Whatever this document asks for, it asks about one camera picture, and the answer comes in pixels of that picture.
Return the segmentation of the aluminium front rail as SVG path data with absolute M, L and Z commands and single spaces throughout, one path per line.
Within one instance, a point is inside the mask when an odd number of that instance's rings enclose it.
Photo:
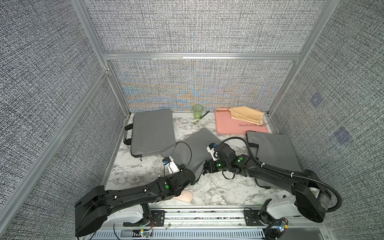
M 244 208 L 260 210 L 253 206 L 137 206 L 120 210 L 107 217 L 94 233 L 79 237 L 81 240 L 267 240 L 278 234 L 279 224 L 271 229 L 248 227 L 243 215 Z M 124 227 L 123 223 L 135 224 L 144 212 L 163 210 L 163 227 Z

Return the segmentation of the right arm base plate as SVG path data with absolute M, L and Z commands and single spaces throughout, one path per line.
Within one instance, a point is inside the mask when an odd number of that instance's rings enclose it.
M 244 208 L 243 209 L 243 215 L 246 222 L 246 226 L 248 227 L 255 227 L 255 226 L 263 226 L 266 225 L 261 221 L 261 218 L 259 216 L 259 210 L 257 209 L 251 209 L 251 208 Z

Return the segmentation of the grey laptop bag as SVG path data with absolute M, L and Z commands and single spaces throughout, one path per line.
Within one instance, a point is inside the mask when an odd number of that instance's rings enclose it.
M 287 135 L 248 131 L 246 138 L 259 161 L 289 171 L 302 170 Z
M 191 170 L 195 174 L 195 182 L 198 182 L 204 171 L 204 163 L 211 158 L 207 151 L 210 144 L 219 144 L 222 141 L 211 131 L 202 128 L 186 139 L 179 141 L 161 153 L 163 158 L 172 157 L 179 169 Z
M 123 143 L 135 158 L 154 156 L 176 144 L 172 110 L 135 113 L 133 123 L 125 126 Z

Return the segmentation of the tan folded cloth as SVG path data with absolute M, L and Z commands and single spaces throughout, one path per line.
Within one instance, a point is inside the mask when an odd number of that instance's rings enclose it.
M 229 112 L 231 113 L 232 119 L 248 122 L 257 126 L 264 125 L 264 113 L 259 110 L 243 106 L 230 108 Z

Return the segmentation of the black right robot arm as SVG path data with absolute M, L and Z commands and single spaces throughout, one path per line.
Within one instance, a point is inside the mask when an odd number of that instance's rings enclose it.
M 207 151 L 211 157 L 204 164 L 205 174 L 230 172 L 234 176 L 269 182 L 291 193 L 292 197 L 288 199 L 265 201 L 258 213 L 264 225 L 296 216 L 321 223 L 326 213 L 334 212 L 342 206 L 341 195 L 310 170 L 298 172 L 280 169 L 260 162 L 253 153 L 238 156 L 226 143 L 210 144 Z

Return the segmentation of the pink tray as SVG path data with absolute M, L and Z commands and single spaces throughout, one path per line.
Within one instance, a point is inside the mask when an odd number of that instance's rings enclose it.
M 216 109 L 216 130 L 222 135 L 245 135 L 248 131 L 268 133 L 267 126 L 250 126 L 240 127 L 239 124 L 251 124 L 231 118 L 231 113 L 228 109 Z

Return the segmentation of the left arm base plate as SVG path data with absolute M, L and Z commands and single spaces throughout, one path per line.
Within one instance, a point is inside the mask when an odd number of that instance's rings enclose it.
M 156 210 L 150 212 L 144 212 L 144 216 L 137 223 L 132 224 L 128 222 L 124 222 L 124 227 L 146 227 L 149 228 L 151 226 L 154 227 L 163 227 L 165 221 L 165 213 L 163 210 Z

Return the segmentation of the pink computer mouse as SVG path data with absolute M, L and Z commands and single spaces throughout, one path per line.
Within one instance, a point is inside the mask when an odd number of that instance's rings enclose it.
M 173 197 L 174 200 L 191 203 L 193 200 L 193 193 L 187 190 L 183 190 L 179 196 Z

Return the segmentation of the green plastic cup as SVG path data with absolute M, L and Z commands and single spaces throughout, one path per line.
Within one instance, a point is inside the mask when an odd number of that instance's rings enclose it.
M 193 105 L 192 110 L 193 110 L 193 116 L 195 119 L 200 119 L 202 117 L 203 109 L 204 109 L 203 106 L 200 104 Z

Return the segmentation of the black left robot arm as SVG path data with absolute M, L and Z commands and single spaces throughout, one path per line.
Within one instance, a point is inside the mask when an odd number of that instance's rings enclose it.
M 177 197 L 195 179 L 195 174 L 185 169 L 131 189 L 106 190 L 103 185 L 97 186 L 75 203 L 75 236 L 96 232 L 109 215 L 125 208 Z

